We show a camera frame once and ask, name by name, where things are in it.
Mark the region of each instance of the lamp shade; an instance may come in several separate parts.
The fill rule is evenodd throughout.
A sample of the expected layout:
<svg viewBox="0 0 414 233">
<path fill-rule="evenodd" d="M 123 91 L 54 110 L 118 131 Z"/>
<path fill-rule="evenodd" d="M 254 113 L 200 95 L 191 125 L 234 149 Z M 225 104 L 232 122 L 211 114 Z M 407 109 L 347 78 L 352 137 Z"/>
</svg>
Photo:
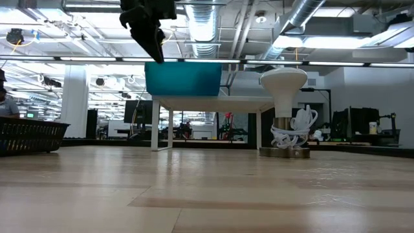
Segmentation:
<svg viewBox="0 0 414 233">
<path fill-rule="evenodd" d="M 273 96 L 276 118 L 292 117 L 293 98 L 306 81 L 307 73 L 295 68 L 274 69 L 260 77 L 261 85 Z"/>
</svg>

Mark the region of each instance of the teal bin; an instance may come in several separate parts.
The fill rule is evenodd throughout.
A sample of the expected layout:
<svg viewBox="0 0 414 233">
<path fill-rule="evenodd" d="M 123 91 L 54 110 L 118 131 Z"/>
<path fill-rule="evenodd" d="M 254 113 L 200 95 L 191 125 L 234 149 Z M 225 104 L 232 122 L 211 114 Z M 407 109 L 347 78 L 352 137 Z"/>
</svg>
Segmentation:
<svg viewBox="0 0 414 233">
<path fill-rule="evenodd" d="M 221 64 L 190 62 L 147 62 L 147 91 L 158 96 L 217 96 Z"/>
</svg>

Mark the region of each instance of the white cable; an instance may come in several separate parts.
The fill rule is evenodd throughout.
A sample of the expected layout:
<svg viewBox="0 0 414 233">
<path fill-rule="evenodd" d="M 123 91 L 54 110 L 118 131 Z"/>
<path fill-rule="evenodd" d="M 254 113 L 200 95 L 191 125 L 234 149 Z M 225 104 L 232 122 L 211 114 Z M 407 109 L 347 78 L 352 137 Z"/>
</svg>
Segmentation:
<svg viewBox="0 0 414 233">
<path fill-rule="evenodd" d="M 273 134 L 274 140 L 272 145 L 276 143 L 276 146 L 280 149 L 297 148 L 302 146 L 308 140 L 309 128 L 315 123 L 318 118 L 318 112 L 311 110 L 309 105 L 305 109 L 300 109 L 295 118 L 290 120 L 291 130 L 278 129 L 272 126 L 270 130 Z"/>
</svg>

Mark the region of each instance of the computer monitor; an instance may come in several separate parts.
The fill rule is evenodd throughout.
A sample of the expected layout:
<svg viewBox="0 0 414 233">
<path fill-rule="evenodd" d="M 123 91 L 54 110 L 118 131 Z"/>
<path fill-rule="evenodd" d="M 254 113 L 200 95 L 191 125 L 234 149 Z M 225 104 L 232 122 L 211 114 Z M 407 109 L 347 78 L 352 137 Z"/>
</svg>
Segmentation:
<svg viewBox="0 0 414 233">
<path fill-rule="evenodd" d="M 124 123 L 135 124 L 151 124 L 153 117 L 152 100 L 127 100 L 125 102 Z"/>
</svg>

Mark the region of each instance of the ceiling light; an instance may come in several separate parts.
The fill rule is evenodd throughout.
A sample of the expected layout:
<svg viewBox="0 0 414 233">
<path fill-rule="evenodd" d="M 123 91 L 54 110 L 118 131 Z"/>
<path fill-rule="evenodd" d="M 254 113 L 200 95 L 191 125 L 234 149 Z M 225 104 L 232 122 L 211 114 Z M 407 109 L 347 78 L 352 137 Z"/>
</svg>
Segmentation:
<svg viewBox="0 0 414 233">
<path fill-rule="evenodd" d="M 0 60 L 54 60 L 48 56 L 0 56 Z"/>
<path fill-rule="evenodd" d="M 283 60 L 274 60 L 274 61 L 263 61 L 263 60 L 249 60 L 247 64 L 256 64 L 256 65 L 302 65 L 302 61 L 283 61 Z"/>
<path fill-rule="evenodd" d="M 410 49 L 414 47 L 414 37 L 407 39 L 406 41 L 402 42 L 399 45 L 396 45 L 394 48 L 398 49 Z"/>
<path fill-rule="evenodd" d="M 66 4 L 65 7 L 76 7 L 76 8 L 120 8 L 117 4 Z"/>
<path fill-rule="evenodd" d="M 132 61 L 132 62 L 152 62 L 154 59 L 152 58 L 122 58 L 123 61 Z M 178 59 L 174 58 L 166 58 L 164 59 L 165 62 L 177 62 Z"/>
<path fill-rule="evenodd" d="M 205 62 L 205 63 L 240 63 L 240 60 L 222 59 L 184 59 L 185 62 Z"/>
<path fill-rule="evenodd" d="M 329 65 L 329 66 L 363 66 L 362 62 L 324 62 L 324 61 L 310 61 L 309 65 Z"/>
<path fill-rule="evenodd" d="M 312 49 L 357 49 L 364 45 L 365 38 L 313 36 L 303 42 L 303 46 Z"/>
<path fill-rule="evenodd" d="M 116 58 L 61 57 L 62 61 L 116 61 Z"/>
<path fill-rule="evenodd" d="M 256 23 L 264 23 L 266 22 L 266 17 L 265 16 L 259 16 L 256 18 Z"/>
<path fill-rule="evenodd" d="M 274 42 L 273 47 L 276 48 L 300 48 L 303 46 L 301 38 L 293 36 L 279 36 Z"/>
<path fill-rule="evenodd" d="M 408 27 L 403 27 L 403 28 L 396 28 L 396 29 L 391 29 L 391 30 L 387 30 L 383 33 L 377 34 L 375 36 L 373 36 L 372 38 L 366 38 L 364 40 L 364 44 L 363 46 L 377 46 L 393 37 L 395 37 L 396 35 L 400 34 L 401 32 L 407 30 Z"/>
<path fill-rule="evenodd" d="M 46 90 L 46 89 L 12 89 L 11 91 L 30 92 L 30 93 L 49 92 L 49 90 Z"/>
<path fill-rule="evenodd" d="M 388 68 L 414 68 L 414 64 L 407 63 L 372 63 L 371 67 L 388 67 Z"/>
</svg>

